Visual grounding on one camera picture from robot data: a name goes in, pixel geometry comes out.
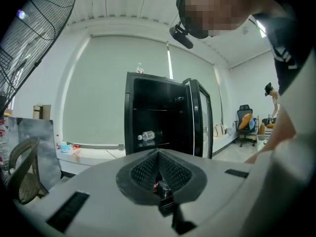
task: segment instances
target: black shirt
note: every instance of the black shirt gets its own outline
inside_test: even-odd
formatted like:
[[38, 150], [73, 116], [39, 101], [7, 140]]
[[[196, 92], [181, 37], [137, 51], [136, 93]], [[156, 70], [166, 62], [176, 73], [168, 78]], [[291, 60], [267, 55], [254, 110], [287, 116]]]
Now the black shirt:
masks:
[[283, 94], [304, 65], [315, 40], [312, 0], [275, 0], [289, 18], [270, 18], [260, 13], [253, 17], [266, 28], [275, 57], [279, 93]]

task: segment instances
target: fan grille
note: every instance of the fan grille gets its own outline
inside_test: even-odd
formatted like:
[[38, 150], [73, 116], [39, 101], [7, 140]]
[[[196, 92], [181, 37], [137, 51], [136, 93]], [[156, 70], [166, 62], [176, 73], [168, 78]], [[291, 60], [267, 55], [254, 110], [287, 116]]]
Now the fan grille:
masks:
[[75, 0], [28, 0], [0, 42], [1, 113], [65, 27]]

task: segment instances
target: mini fridge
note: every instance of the mini fridge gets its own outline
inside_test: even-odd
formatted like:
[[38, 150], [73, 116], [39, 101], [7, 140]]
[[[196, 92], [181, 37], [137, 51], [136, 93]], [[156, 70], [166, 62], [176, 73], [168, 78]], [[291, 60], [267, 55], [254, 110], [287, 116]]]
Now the mini fridge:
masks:
[[[145, 131], [155, 138], [139, 140]], [[212, 158], [213, 121], [210, 96], [195, 79], [182, 83], [147, 74], [127, 73], [124, 103], [126, 155], [172, 149]]]

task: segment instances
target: white ceiling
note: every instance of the white ceiling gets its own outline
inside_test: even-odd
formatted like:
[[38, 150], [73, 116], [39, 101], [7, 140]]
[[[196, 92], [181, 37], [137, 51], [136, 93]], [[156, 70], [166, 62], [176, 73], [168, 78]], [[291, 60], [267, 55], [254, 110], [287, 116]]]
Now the white ceiling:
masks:
[[[176, 0], [76, 0], [68, 25], [104, 17], [134, 17], [165, 25], [179, 21]], [[249, 20], [235, 31], [201, 40], [225, 59], [230, 67], [270, 50], [267, 38], [261, 38]]]

